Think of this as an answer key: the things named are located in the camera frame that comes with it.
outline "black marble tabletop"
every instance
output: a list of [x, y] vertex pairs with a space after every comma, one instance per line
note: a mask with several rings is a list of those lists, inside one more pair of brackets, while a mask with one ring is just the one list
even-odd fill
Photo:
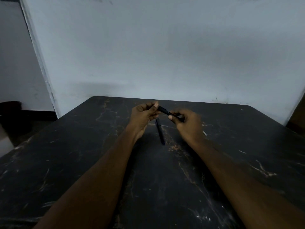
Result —
[[[0, 158], [0, 226], [31, 227], [113, 144], [143, 99], [94, 96]], [[305, 211], [305, 139], [246, 105], [160, 100], [202, 116], [208, 139]], [[244, 228], [211, 173], [160, 115], [134, 146], [111, 228]]]

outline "hand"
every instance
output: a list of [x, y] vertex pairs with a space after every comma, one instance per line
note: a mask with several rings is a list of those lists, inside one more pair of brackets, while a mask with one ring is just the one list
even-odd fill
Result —
[[148, 122], [158, 118], [159, 103], [158, 101], [148, 102], [146, 104], [140, 104], [132, 108], [132, 114], [130, 116], [128, 128], [135, 130], [135, 142], [144, 134]]
[[184, 123], [182, 123], [176, 117], [168, 116], [168, 118], [175, 123], [182, 138], [190, 146], [204, 139], [204, 135], [201, 128], [200, 115], [189, 109], [181, 109], [170, 112], [177, 116], [182, 115], [182, 118], [185, 118]]

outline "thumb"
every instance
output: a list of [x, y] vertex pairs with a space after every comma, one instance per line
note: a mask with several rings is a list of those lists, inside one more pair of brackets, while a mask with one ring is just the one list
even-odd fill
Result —
[[168, 118], [175, 123], [176, 126], [183, 124], [177, 117], [168, 116]]
[[154, 115], [155, 112], [158, 110], [158, 107], [159, 107], [159, 103], [158, 101], [155, 102], [155, 104], [147, 111], [148, 112], [148, 115], [151, 116], [151, 115]]

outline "person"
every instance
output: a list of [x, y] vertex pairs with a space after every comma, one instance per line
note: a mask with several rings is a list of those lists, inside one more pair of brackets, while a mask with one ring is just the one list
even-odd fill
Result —
[[[127, 127], [114, 145], [63, 194], [34, 229], [107, 228], [132, 148], [159, 113], [158, 102], [134, 107]], [[304, 228], [304, 212], [242, 172], [205, 139], [198, 114], [188, 109], [171, 113], [185, 118], [182, 123], [168, 117], [207, 165], [246, 228]]]

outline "forearm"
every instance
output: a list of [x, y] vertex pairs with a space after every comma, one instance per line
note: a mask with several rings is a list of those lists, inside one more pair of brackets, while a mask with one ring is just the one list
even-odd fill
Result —
[[303, 227], [302, 211], [244, 173], [211, 142], [202, 139], [190, 146], [207, 165], [247, 228]]
[[115, 144], [51, 207], [37, 228], [106, 228], [120, 194], [135, 132], [126, 128]]

